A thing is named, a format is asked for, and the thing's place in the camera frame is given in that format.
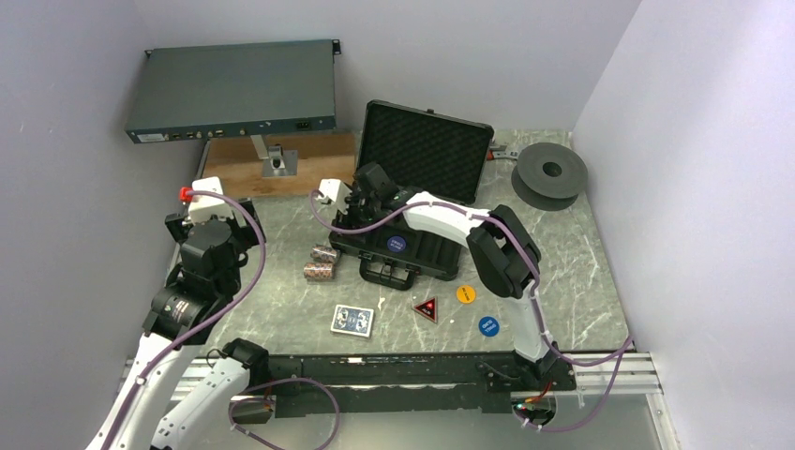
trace roll of coins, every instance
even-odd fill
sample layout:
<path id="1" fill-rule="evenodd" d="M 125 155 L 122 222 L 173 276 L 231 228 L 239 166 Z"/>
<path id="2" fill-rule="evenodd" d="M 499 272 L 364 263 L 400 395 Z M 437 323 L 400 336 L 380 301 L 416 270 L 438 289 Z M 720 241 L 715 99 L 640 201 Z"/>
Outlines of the roll of coins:
<path id="1" fill-rule="evenodd" d="M 339 251 L 327 246 L 315 246 L 309 256 L 321 263 L 336 264 L 339 260 Z"/>
<path id="2" fill-rule="evenodd" d="M 334 279 L 334 272 L 334 265 L 330 262 L 307 262 L 304 266 L 304 278 L 310 281 Z"/>

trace table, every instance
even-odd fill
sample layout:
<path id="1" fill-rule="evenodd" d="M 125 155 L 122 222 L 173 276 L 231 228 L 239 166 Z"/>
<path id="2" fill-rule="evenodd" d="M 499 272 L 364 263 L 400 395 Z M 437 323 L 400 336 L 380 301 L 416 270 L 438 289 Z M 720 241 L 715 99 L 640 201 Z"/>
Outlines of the table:
<path id="1" fill-rule="evenodd" d="M 499 130 L 498 143 L 522 149 L 530 143 L 569 145 L 565 131 Z M 559 212 L 536 210 L 522 202 L 510 185 L 513 161 L 488 161 L 475 207 L 511 207 L 541 249 L 541 304 L 547 326 L 564 351 L 607 350 L 621 346 L 627 327 L 607 258 L 585 194 Z M 488 352 L 513 349 L 503 300 L 480 282 L 469 251 L 460 258 L 458 278 L 444 282 L 418 277 L 409 291 L 396 291 L 359 277 L 359 260 L 345 256 L 337 279 L 307 283 L 303 266 L 316 244 L 326 243 L 328 231 L 312 216 L 308 197 L 255 199 L 267 236 L 267 260 L 260 282 L 250 296 L 216 325 L 206 349 L 222 347 L 233 338 L 262 345 L 272 354 Z M 322 214 L 332 217 L 333 208 Z M 243 283 L 254 272 L 259 250 L 249 252 Z M 456 299 L 456 288 L 472 285 L 476 300 Z M 413 305 L 437 298 L 438 323 L 422 318 Z M 375 309 L 372 336 L 340 336 L 330 331 L 335 305 Z M 501 330 L 484 337 L 477 324 L 493 316 Z"/>

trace blue sticker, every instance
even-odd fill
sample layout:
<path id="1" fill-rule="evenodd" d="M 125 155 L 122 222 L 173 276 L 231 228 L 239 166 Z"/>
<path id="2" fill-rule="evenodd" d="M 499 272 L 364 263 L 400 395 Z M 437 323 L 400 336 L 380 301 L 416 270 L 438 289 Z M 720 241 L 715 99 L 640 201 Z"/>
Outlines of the blue sticker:
<path id="1" fill-rule="evenodd" d="M 400 236 L 392 236 L 386 241 L 386 247 L 395 253 L 400 253 L 406 249 L 406 240 Z"/>
<path id="2" fill-rule="evenodd" d="M 486 316 L 481 319 L 477 327 L 480 329 L 480 332 L 483 333 L 483 336 L 487 338 L 491 338 L 492 336 L 496 336 L 497 333 L 500 333 L 500 323 L 491 316 Z"/>

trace wooden panel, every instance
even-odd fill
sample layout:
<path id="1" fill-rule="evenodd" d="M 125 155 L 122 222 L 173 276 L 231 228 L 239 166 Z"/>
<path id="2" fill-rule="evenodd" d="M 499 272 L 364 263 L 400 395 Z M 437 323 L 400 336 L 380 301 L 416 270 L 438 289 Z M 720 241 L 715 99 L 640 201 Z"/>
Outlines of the wooden panel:
<path id="1" fill-rule="evenodd" d="M 308 195 L 324 178 L 353 182 L 352 133 L 266 136 L 268 145 L 298 151 L 298 174 L 263 178 L 263 161 L 250 138 L 213 140 L 202 176 L 217 176 L 233 197 Z"/>

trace triangular warning sign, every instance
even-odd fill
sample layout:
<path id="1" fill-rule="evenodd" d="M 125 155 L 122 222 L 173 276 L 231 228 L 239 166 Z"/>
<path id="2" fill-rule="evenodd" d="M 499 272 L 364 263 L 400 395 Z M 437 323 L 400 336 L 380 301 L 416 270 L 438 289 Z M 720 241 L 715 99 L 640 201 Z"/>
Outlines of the triangular warning sign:
<path id="1" fill-rule="evenodd" d="M 436 297 L 414 305 L 414 310 L 429 321 L 436 323 Z"/>

